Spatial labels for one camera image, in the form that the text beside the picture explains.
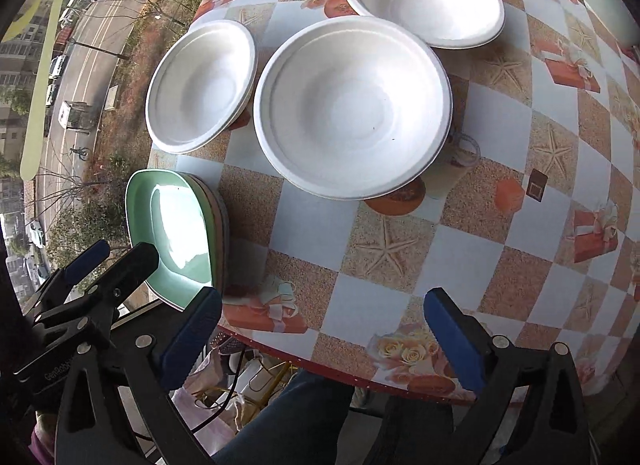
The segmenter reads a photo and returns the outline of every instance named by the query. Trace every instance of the blue trousers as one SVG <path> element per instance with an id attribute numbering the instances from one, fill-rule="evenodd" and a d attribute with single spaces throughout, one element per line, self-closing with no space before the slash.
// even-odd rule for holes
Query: blue trousers
<path id="1" fill-rule="evenodd" d="M 276 400 L 213 455 L 216 465 L 334 465 L 353 386 L 300 371 Z"/>

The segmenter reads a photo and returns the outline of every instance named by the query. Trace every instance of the white car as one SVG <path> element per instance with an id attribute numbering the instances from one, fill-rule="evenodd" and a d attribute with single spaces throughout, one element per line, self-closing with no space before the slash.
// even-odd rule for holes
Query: white car
<path id="1" fill-rule="evenodd" d="M 49 78 L 57 79 L 65 68 L 66 55 L 59 55 L 51 60 L 49 65 Z"/>
<path id="2" fill-rule="evenodd" d="M 42 229 L 42 225 L 38 220 L 33 220 L 26 227 L 27 235 L 31 242 L 36 245 L 39 249 L 44 248 L 44 231 Z"/>
<path id="3" fill-rule="evenodd" d="M 58 85 L 49 84 L 49 86 L 47 86 L 47 100 L 45 100 L 46 106 L 53 104 L 53 101 L 56 99 L 56 93 L 58 93 Z"/>

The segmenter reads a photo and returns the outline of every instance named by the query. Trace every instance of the green plate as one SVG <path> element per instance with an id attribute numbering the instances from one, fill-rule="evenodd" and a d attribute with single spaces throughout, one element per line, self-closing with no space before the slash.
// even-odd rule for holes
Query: green plate
<path id="1" fill-rule="evenodd" d="M 126 213 L 131 244 L 158 250 L 146 283 L 160 299 L 183 310 L 203 286 L 215 286 L 215 221 L 202 188 L 174 171 L 140 170 L 127 184 Z"/>

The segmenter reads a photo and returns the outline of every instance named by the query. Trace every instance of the road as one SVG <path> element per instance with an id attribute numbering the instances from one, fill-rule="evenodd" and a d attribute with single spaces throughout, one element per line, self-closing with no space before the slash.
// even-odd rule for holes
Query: road
<path id="1" fill-rule="evenodd" d="M 76 42 L 91 44 L 108 51 L 120 53 L 140 14 L 144 0 L 98 0 L 83 16 L 74 30 Z M 104 106 L 111 77 L 118 58 L 79 45 L 67 50 L 68 61 L 60 78 L 60 87 L 53 107 L 49 138 L 44 146 L 41 165 L 55 174 L 82 175 L 87 162 L 78 156 L 70 156 L 70 147 L 94 148 L 96 131 L 89 134 L 63 128 L 58 122 L 60 106 L 64 100 L 86 102 L 100 112 Z M 40 178 L 42 185 L 36 188 L 37 198 L 50 196 L 68 185 L 59 177 L 49 175 Z M 52 225 L 60 203 L 49 207 L 49 202 L 37 202 L 37 215 L 47 231 Z"/>

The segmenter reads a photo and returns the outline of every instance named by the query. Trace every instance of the checkered tablecloth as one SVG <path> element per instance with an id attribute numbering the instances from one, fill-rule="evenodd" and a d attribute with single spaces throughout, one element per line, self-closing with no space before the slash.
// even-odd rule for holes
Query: checkered tablecloth
<path id="1" fill-rule="evenodd" d="M 580 0 L 503 1 L 496 40 L 436 51 L 479 164 L 408 215 L 289 184 L 261 152 L 252 103 L 189 156 L 153 148 L 149 166 L 196 174 L 224 198 L 234 299 L 223 326 L 344 381 L 470 400 L 422 317 L 424 294 L 442 286 L 492 334 L 565 342 L 585 393 L 604 387 L 640 322 L 639 67 Z M 247 26 L 259 77 L 287 38 L 350 12 L 346 0 L 203 0 L 194 26 Z M 532 171 L 548 178 L 542 201 L 525 194 Z"/>

